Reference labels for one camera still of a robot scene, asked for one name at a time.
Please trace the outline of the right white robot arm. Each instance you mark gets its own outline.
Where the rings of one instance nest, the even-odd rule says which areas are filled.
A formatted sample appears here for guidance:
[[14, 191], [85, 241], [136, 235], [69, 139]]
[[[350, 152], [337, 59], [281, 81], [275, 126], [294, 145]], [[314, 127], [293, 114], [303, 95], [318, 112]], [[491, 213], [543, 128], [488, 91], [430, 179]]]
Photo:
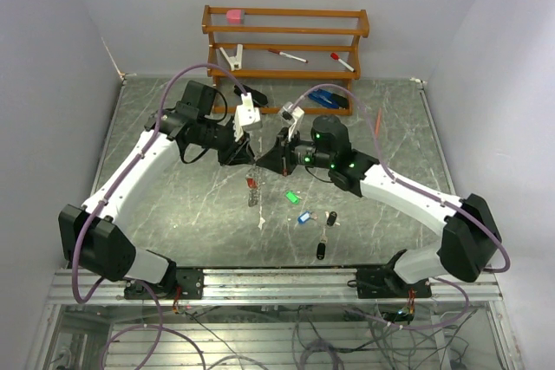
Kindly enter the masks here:
[[352, 147], [347, 127], [336, 116], [316, 117], [309, 140], [283, 128], [256, 164], [283, 176], [296, 166], [325, 169], [337, 188], [389, 205], [434, 232], [437, 242], [400, 250], [384, 264], [382, 286], [394, 297], [435, 276], [475, 282], [499, 249], [499, 230], [484, 198], [459, 198], [387, 171], [378, 159]]

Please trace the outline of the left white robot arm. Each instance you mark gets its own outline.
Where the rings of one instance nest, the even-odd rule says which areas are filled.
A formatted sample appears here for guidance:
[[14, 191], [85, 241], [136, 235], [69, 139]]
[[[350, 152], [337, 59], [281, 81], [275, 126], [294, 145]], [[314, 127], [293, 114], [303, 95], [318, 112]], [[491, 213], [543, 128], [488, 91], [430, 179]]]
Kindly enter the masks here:
[[189, 81], [180, 101], [154, 113], [124, 162], [110, 179], [79, 206], [66, 205], [58, 218], [65, 258], [111, 282], [139, 279], [158, 298], [177, 286], [174, 263], [136, 247], [126, 234], [142, 196], [169, 166], [183, 160], [188, 146], [214, 150], [222, 166], [247, 165], [254, 156], [249, 127], [260, 124], [260, 113], [249, 93], [240, 95], [233, 118], [209, 114], [218, 90]]

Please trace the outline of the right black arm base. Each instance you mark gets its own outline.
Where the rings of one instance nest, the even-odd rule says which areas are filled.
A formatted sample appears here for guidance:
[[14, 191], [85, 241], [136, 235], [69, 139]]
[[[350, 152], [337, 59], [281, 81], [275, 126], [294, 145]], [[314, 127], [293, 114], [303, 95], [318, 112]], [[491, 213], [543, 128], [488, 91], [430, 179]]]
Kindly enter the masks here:
[[347, 281], [349, 288], [355, 289], [359, 299], [385, 298], [430, 298], [432, 290], [428, 280], [405, 283], [390, 269], [380, 265], [366, 265], [356, 268], [355, 277]]

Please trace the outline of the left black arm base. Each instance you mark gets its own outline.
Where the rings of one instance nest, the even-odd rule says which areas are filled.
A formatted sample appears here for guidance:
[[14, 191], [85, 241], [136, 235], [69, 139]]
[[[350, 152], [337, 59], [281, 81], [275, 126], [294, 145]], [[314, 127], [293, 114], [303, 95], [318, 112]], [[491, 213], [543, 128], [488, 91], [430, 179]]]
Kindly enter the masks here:
[[[167, 273], [161, 283], [148, 283], [147, 286], [161, 300], [200, 300], [204, 290], [204, 270], [199, 268], [177, 267]], [[153, 296], [136, 281], [128, 282], [123, 296], [126, 300], [150, 300]]]

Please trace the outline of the green key tag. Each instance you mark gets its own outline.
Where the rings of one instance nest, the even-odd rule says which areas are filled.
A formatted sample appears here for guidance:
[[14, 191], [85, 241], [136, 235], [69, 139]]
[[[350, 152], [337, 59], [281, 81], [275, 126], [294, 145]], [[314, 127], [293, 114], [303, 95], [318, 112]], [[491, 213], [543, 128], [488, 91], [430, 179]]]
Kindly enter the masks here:
[[292, 203], [292, 204], [299, 204], [300, 203], [300, 197], [293, 191], [287, 191], [285, 193], [285, 196], [287, 197], [287, 199]]

